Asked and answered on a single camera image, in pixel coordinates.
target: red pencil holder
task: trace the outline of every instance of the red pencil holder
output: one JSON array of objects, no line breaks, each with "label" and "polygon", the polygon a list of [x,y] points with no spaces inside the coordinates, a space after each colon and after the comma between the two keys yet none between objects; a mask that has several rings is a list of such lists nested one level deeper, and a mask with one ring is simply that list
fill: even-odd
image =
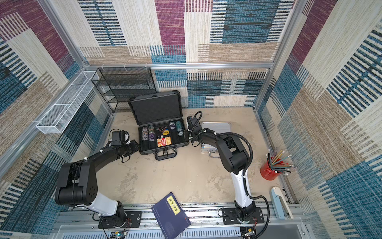
[{"label": "red pencil holder", "polygon": [[272,181],[277,178],[277,176],[280,174],[279,172],[275,172],[274,170],[270,169],[269,162],[267,159],[267,162],[260,168],[260,174],[263,178]]}]

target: aluminum frame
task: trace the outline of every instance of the aluminum frame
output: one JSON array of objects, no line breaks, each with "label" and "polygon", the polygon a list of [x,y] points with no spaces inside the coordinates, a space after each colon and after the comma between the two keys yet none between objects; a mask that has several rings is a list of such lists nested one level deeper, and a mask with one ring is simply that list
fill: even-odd
[{"label": "aluminum frame", "polygon": [[255,105],[256,110],[259,109],[260,104],[261,104],[262,100],[264,99],[265,93],[268,90],[268,86],[272,80],[276,66],[277,66],[278,62],[280,61],[280,57],[285,52],[285,48],[289,43],[290,36],[296,27],[296,22],[297,22],[298,18],[300,17],[300,13],[304,10],[304,7],[305,7],[307,1],[308,0],[298,0],[296,7],[294,7],[292,12],[290,13],[290,16],[291,16],[290,23],[288,24],[287,29],[285,30],[285,35],[284,35],[283,39],[281,40],[281,43],[277,49],[277,52],[276,52],[276,55],[274,58],[274,65],[270,69],[270,71],[268,72],[268,74],[265,78],[265,81],[264,81],[264,83],[260,89],[259,95],[257,96],[257,101],[256,101],[256,105]]}]

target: concrete floor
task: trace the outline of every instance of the concrete floor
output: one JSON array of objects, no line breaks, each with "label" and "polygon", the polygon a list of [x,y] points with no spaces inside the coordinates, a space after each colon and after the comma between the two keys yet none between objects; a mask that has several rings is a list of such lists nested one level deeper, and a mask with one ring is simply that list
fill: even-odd
[{"label": "concrete floor", "polygon": [[[267,181],[259,169],[265,163],[268,148],[251,108],[183,109],[183,115],[203,112],[201,122],[230,122],[231,131],[243,135],[251,143],[254,157],[249,167],[249,184],[253,196],[270,199],[278,179]],[[138,140],[138,125],[132,113],[117,113],[112,128],[127,130],[131,139]],[[113,162],[97,173],[99,191],[122,203],[156,203],[169,192],[179,202],[233,202],[235,191],[230,174],[219,158],[201,153],[200,146],[191,144],[179,148],[172,159],[157,161],[153,154],[136,152],[126,163]]]}]

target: cable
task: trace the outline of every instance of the cable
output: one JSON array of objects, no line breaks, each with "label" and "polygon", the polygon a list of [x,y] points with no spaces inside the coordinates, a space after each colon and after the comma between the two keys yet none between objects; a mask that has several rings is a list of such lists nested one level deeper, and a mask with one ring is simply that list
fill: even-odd
[{"label": "cable", "polygon": [[191,131],[190,131],[190,134],[189,134],[189,137],[191,137],[192,132],[193,132],[195,126],[199,123],[199,120],[202,118],[202,115],[203,115],[203,113],[202,113],[201,111],[198,111],[198,112],[196,112],[196,113],[194,114],[194,118],[197,116],[197,114],[200,114],[200,116],[199,116],[199,118],[197,119],[197,121],[194,123],[194,126],[192,126]]},{"label": "cable", "polygon": [[106,238],[107,238],[107,239],[110,239],[110,238],[107,236],[107,234],[106,234],[105,229],[104,229],[103,226],[102,226],[102,230],[104,231]]},{"label": "cable", "polygon": [[81,164],[85,161],[85,159],[81,160],[81,162],[77,165],[77,169],[76,169],[76,173],[74,174],[74,180],[73,180],[73,187],[72,187],[72,201],[73,201],[73,205],[74,206],[77,206],[74,202],[74,185],[76,184],[76,177],[77,177],[77,172],[78,172],[78,169],[79,167],[81,166]]},{"label": "cable", "polygon": [[94,219],[94,214],[95,214],[95,212],[93,212],[92,219],[93,219],[94,221],[99,221],[99,219],[98,219],[98,220]]},{"label": "cable", "polygon": [[247,171],[247,169],[249,168],[249,166],[251,165],[252,163],[252,159],[253,159],[253,150],[252,150],[252,146],[251,144],[249,143],[249,141],[244,138],[244,136],[238,134],[238,133],[231,133],[231,132],[226,132],[226,133],[217,133],[216,134],[217,136],[221,136],[221,135],[232,135],[232,136],[236,136],[240,139],[242,139],[248,146],[248,150],[249,150],[249,160],[248,160],[248,163],[246,164],[246,166],[244,167],[244,170],[243,170],[243,176],[245,176],[245,172]]},{"label": "cable", "polygon": [[270,215],[269,204],[268,204],[267,199],[263,195],[260,195],[260,196],[257,196],[257,197],[250,196],[249,198],[252,199],[252,200],[256,200],[256,199],[262,198],[262,199],[264,199],[265,204],[267,205],[267,221],[265,222],[264,227],[261,229],[261,232],[253,238],[253,239],[256,239],[256,238],[258,238],[259,236],[261,236],[264,233],[265,229],[267,229],[267,226],[268,226],[268,223],[269,223],[269,215]]},{"label": "cable", "polygon": [[127,233],[129,233],[129,231],[130,231],[130,228],[131,228],[131,219],[130,218],[128,218],[128,221],[127,221],[127,224],[126,224],[126,226],[125,226],[125,228],[123,229],[123,232],[122,232],[122,235],[124,236],[124,232],[125,232],[125,230],[126,230],[126,227],[127,227],[127,225],[130,225],[129,226],[129,229],[127,230]]},{"label": "cable", "polygon": [[129,159],[128,160],[126,160],[125,162],[123,161],[123,158],[121,159],[121,163],[126,163],[127,161],[129,161],[130,160],[130,157],[131,157],[131,155],[129,154]]},{"label": "cable", "polygon": [[222,217],[224,217],[224,215],[223,215],[223,211],[222,211],[222,215],[221,215],[221,216],[220,216],[220,214],[219,214],[219,212],[220,212],[221,209],[223,209],[223,208],[220,208],[219,210],[217,210],[217,214],[219,215],[219,217],[222,218]]}]

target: blue book cover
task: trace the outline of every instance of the blue book cover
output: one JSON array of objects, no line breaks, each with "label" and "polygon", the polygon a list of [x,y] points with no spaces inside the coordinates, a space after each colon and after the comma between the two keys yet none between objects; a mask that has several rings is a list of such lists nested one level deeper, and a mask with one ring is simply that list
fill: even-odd
[{"label": "blue book cover", "polygon": [[166,239],[176,238],[191,225],[172,192],[152,206],[151,210]]}]

